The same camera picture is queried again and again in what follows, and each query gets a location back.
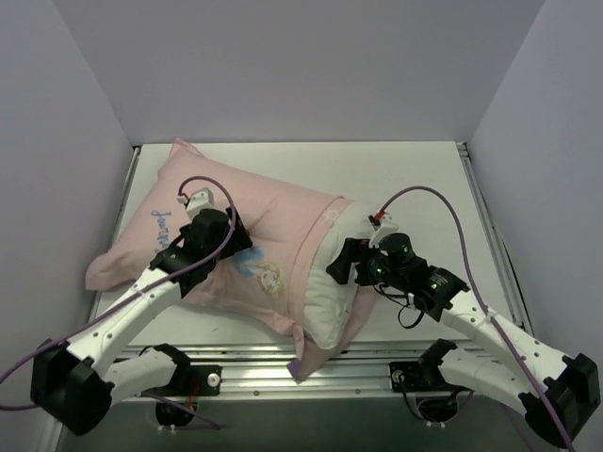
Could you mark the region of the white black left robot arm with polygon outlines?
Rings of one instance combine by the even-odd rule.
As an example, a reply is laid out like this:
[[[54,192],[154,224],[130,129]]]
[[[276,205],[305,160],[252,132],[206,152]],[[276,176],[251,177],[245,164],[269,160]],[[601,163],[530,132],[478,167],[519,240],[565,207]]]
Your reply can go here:
[[[109,309],[73,336],[39,346],[32,402],[81,436],[127,398],[149,390],[169,396],[189,393],[191,361],[178,348],[159,344],[136,358],[118,357],[159,314],[203,283],[218,261],[252,244],[236,209],[202,209]]]

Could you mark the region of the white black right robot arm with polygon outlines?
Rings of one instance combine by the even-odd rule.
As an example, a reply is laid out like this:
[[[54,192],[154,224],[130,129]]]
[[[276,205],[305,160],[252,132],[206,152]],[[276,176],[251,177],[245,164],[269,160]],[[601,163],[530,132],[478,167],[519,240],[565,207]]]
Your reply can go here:
[[[481,303],[476,289],[415,254],[408,235],[389,234],[375,246],[348,238],[327,267],[339,284],[394,288],[413,307],[487,352],[480,358],[439,339],[420,357],[418,376],[429,388],[445,383],[478,392],[522,415],[549,444],[571,449],[601,403],[596,363],[570,357],[532,337]]]

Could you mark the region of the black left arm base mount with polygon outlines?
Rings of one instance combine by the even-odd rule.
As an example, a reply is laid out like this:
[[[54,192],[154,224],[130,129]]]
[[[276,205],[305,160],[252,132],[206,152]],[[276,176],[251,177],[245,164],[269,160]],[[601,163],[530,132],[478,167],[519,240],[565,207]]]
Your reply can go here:
[[[167,385],[151,390],[159,396],[218,396],[222,367],[215,364],[178,367]]]

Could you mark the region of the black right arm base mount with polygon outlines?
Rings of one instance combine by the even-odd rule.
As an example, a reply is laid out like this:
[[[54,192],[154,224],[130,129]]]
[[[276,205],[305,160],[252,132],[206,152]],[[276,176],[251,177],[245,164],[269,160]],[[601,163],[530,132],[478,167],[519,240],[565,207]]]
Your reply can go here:
[[[390,386],[394,393],[445,391],[448,385],[424,371],[418,361],[390,362]]]

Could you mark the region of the white pillow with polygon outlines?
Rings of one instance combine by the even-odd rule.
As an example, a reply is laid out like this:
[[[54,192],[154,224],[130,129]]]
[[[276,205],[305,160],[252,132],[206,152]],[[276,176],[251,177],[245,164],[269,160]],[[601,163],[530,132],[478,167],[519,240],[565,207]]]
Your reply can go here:
[[[324,236],[308,274],[303,328],[322,349],[339,345],[358,290],[355,282],[337,283],[327,273],[327,266],[339,256],[347,238],[372,236],[368,216],[374,210],[375,206],[368,202],[337,199],[318,219],[318,230]]]

